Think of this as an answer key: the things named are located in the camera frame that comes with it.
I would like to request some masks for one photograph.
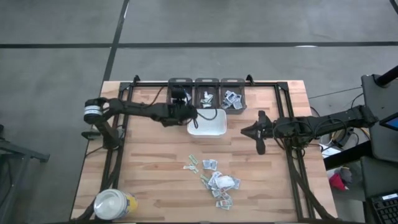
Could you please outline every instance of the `small storage bin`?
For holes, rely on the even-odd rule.
[[[220,107],[220,81],[217,78],[197,78],[195,80],[195,107],[200,109],[216,109]],[[211,106],[203,108],[201,99],[204,99],[205,92],[213,95]]]
[[[227,90],[236,93],[237,95],[242,95],[241,109],[235,109],[233,106],[225,109],[226,114],[241,114],[247,108],[246,106],[246,97],[244,95],[244,85],[245,81],[242,78],[223,78],[221,79],[221,93],[220,93],[220,105],[223,104],[223,100],[225,99],[225,93]]]
[[[169,83],[167,85],[167,99],[166,103],[172,103],[172,89],[173,88],[183,88],[186,93],[191,96],[191,100],[188,104],[193,104],[193,95],[192,95],[192,88],[193,88],[193,81],[191,78],[171,78],[169,79]]]
[[[198,113],[206,118],[215,116],[215,109],[198,109]],[[217,109],[217,117],[211,121],[197,118],[198,128],[195,128],[193,120],[187,125],[188,133],[195,138],[220,138],[226,133],[226,113],[222,109]]]

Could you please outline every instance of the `keyboard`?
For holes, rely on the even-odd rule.
[[[398,191],[370,198],[378,224],[398,223]]]

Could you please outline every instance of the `wooden tabletop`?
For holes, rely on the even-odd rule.
[[[303,81],[287,81],[295,116],[311,115]],[[120,82],[104,82],[101,96],[115,98]],[[159,87],[135,87],[134,102],[150,103]],[[164,88],[157,101],[166,101]],[[248,108],[241,115],[228,115],[227,133],[219,139],[195,139],[186,126],[164,128],[149,118],[130,116],[119,178],[119,190],[138,199],[135,213],[121,221],[129,222],[279,222],[296,221],[294,200],[285,152],[274,140],[265,141],[265,155],[258,155],[255,142],[243,136],[240,129],[258,119],[264,110],[271,121],[278,118],[274,89],[246,87]],[[102,140],[89,143],[87,152],[102,145]],[[200,172],[183,170],[190,154],[200,161]],[[86,158],[73,207],[72,218],[78,217],[98,193],[106,151]],[[241,179],[238,190],[228,193],[233,198],[231,210],[216,208],[216,200],[200,180],[202,159],[216,159],[218,171]],[[319,147],[306,148],[304,157],[310,188],[320,203],[336,217],[336,209]],[[305,202],[300,192],[303,209]]]

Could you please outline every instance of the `floor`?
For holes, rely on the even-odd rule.
[[[87,145],[83,105],[103,80],[305,80],[324,115],[349,108],[361,75],[397,65],[397,23],[388,0],[0,0],[0,123],[9,141],[51,154],[31,163],[13,220],[68,220]],[[113,42],[281,44],[116,50]],[[291,42],[329,47],[284,47]],[[363,222],[359,201],[334,196],[340,218]]]

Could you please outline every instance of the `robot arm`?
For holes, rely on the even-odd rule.
[[[107,120],[116,114],[144,116],[161,122],[164,127],[182,125],[185,120],[196,119],[197,110],[192,105],[154,103],[147,105],[133,103],[117,98],[95,98],[85,103],[84,120],[93,124],[103,136],[104,148],[114,149],[119,146],[120,138],[117,129],[112,128]]]
[[[313,116],[278,118],[273,123],[264,111],[259,111],[259,121],[242,129],[241,134],[254,139],[257,153],[264,154],[266,146],[263,139],[266,138],[285,139],[291,146],[303,148],[316,137],[348,127],[368,128],[377,121],[377,117],[366,106],[356,106],[319,118]]]

